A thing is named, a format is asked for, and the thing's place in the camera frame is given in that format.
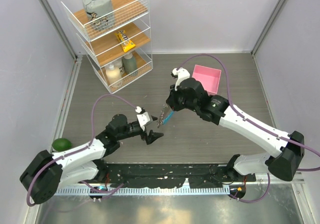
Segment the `blue key holder handle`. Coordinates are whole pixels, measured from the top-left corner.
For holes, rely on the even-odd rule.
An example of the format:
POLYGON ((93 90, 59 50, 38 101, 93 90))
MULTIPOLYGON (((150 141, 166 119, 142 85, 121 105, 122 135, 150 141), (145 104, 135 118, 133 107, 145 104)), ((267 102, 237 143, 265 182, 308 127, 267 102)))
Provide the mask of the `blue key holder handle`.
POLYGON ((172 111, 172 110, 170 110, 169 112, 166 112, 164 114, 164 116, 162 117, 161 124, 165 125, 170 120, 170 118, 172 117, 173 114, 174 114, 174 111, 172 111))

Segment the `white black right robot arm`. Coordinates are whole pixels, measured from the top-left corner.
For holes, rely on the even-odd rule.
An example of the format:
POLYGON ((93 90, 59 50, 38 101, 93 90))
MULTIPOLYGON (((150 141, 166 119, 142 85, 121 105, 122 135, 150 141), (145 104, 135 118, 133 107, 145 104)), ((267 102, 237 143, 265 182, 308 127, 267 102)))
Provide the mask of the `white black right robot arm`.
POLYGON ((202 120, 230 129, 264 149, 260 154, 233 155, 226 169, 230 180, 263 173, 287 182, 293 180, 305 154, 302 149, 304 136, 300 132, 274 129, 231 105, 228 99, 209 95, 194 78, 171 85, 166 104, 175 112, 193 111, 202 120))

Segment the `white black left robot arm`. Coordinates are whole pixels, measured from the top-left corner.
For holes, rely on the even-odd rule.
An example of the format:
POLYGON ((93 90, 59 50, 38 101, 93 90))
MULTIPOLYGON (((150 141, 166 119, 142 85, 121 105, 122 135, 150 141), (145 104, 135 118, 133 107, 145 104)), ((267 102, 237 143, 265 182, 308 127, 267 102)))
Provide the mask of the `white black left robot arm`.
POLYGON ((19 180, 27 191, 27 204, 33 207, 49 200, 57 190, 81 181, 103 182, 107 171, 102 159, 114 153, 122 140, 139 136, 150 145, 163 133, 147 131, 157 120, 147 112, 128 122, 124 114, 116 114, 101 133, 89 142, 66 151, 40 151, 21 174, 19 180))

